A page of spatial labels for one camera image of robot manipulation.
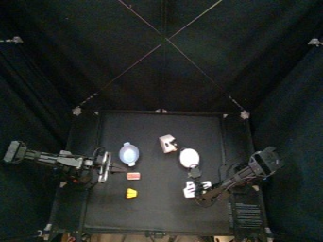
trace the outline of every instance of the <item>yellow block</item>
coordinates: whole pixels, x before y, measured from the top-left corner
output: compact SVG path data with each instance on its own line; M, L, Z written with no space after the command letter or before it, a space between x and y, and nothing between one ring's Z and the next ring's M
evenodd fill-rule
M138 196L138 191L135 189L128 188L127 189L127 198L134 199Z

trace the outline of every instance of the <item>black table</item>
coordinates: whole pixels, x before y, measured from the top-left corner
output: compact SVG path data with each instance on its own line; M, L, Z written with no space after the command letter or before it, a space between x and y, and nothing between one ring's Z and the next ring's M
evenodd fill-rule
M127 167L119 150L131 142L139 147L140 159L128 170L140 172L142 180L112 174L91 191L59 189L55 233L232 234L227 200L202 208L184 198L187 169L176 153L163 153L158 138L166 134L182 147L198 151L203 181L219 182L220 166L246 162L252 153L248 124L236 114L83 113L71 129L67 150L91 156L96 147L106 147L115 164ZM128 188L138 190L136 199L126 199Z

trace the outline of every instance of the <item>white bowl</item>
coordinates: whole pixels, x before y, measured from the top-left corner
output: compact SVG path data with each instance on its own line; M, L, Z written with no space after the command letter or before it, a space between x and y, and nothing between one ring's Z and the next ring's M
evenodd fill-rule
M192 148L184 148L179 154L179 161L187 168L194 168L199 165L199 155Z
M124 146L120 149L119 157L123 163L126 163L128 166L135 166L139 158L138 147L132 145L130 142L126 142Z

